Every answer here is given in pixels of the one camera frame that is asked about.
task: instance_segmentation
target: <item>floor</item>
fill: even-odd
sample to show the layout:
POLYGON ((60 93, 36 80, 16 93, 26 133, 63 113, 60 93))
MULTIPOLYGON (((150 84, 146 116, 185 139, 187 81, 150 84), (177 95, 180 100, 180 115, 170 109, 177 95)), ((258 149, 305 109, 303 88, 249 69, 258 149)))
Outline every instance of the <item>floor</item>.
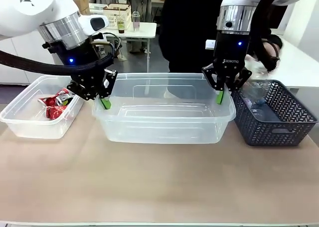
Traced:
MULTIPOLYGON (((142 73, 146 72, 146 54, 130 54, 129 44, 123 44, 121 49, 127 61, 115 60, 112 69, 119 73, 142 73)), ((168 62, 163 58, 158 39, 151 42, 151 72, 168 72, 168 62)), ((16 97, 24 87, 21 86, 0 86, 0 111, 16 97)), ((300 89, 297 97, 319 117, 319 89, 300 89)), ((6 125, 0 122, 0 134, 6 125)), ((319 125, 315 126, 310 133, 310 137, 319 145, 319 125)))
MULTIPOLYGON (((0 227, 34 227, 34 226, 18 226, 18 225, 10 225, 10 224, 5 226, 5 224, 0 224, 0 227)), ((319 227, 319 225, 291 226, 291 227, 319 227)))

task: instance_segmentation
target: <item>silver metal ring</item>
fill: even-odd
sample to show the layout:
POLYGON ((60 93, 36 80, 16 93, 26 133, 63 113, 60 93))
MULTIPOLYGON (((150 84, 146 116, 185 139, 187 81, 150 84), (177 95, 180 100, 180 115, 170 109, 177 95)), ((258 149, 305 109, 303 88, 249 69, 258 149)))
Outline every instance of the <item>silver metal ring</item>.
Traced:
POLYGON ((66 49, 72 49, 83 44, 88 38, 79 24, 79 15, 76 12, 53 23, 44 24, 38 30, 46 42, 61 41, 66 49))
POLYGON ((256 7, 254 6, 222 6, 217 21, 217 29, 221 31, 249 32, 255 10, 256 7))

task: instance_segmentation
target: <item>transparent plastic bin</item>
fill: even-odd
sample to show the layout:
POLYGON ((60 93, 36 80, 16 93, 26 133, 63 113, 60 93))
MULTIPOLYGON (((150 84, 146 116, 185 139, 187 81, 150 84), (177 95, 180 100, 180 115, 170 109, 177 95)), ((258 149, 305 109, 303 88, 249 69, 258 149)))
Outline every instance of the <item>transparent plastic bin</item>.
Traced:
POLYGON ((119 74, 110 96, 100 99, 93 116, 111 141, 158 144, 205 144, 221 140, 236 109, 228 91, 222 105, 202 74, 119 74))
POLYGON ((79 113, 84 100, 75 96, 60 117, 48 120, 45 116, 45 107, 37 99, 55 95, 65 88, 70 80, 68 76, 39 77, 5 107, 0 113, 0 121, 5 122, 19 137, 40 139, 63 137, 79 113))

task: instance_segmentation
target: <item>black cable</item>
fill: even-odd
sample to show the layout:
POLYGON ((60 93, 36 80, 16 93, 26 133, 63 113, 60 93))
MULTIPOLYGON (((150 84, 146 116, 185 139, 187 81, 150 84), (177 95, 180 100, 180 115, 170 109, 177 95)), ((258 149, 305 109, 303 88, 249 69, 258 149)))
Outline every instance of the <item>black cable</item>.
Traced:
POLYGON ((271 72, 276 68, 278 58, 271 57, 266 51, 261 37, 261 24, 263 24, 263 21, 267 19, 269 8, 274 1, 275 0, 260 0, 253 15, 250 30, 254 53, 258 60, 263 63, 268 72, 271 72))
POLYGON ((156 15, 157 15, 158 11, 159 11, 159 7, 157 7, 155 15, 153 16, 153 22, 155 21, 155 18, 156 18, 156 15))
POLYGON ((116 53, 115 53, 115 48, 114 48, 114 45, 112 43, 109 44, 109 46, 111 46, 112 48, 112 55, 114 56, 116 53))
POLYGON ((113 63, 113 56, 108 54, 104 58, 85 65, 53 65, 30 59, 21 58, 0 50, 0 64, 13 68, 48 75, 70 76, 99 68, 106 68, 113 63))
POLYGON ((117 35, 115 35, 115 34, 113 34, 113 33, 104 32, 104 33, 102 33, 102 34, 110 34, 110 35, 112 35, 112 36, 114 36, 115 38, 118 39, 119 43, 118 43, 118 46, 117 46, 116 49, 115 49, 115 54, 116 54, 116 53, 119 51, 119 49, 120 49, 120 47, 121 47, 121 45, 122 45, 121 39, 120 39, 117 35))

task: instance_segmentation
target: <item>white cabinet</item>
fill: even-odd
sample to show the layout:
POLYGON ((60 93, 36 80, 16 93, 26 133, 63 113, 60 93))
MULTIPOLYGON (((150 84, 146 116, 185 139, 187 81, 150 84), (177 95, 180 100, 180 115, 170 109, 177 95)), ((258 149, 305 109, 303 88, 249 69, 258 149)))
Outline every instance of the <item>white cabinet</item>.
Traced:
MULTIPOLYGON (((29 34, 12 38, 17 55, 41 63, 54 64, 53 57, 47 49, 42 48, 45 43, 40 33, 35 30, 29 34)), ((25 72, 29 83, 32 83, 43 74, 25 72)))
MULTIPOLYGON (((11 39, 0 41, 0 50, 17 55, 11 39)), ((29 81, 23 70, 0 64, 0 84, 28 84, 29 81)))

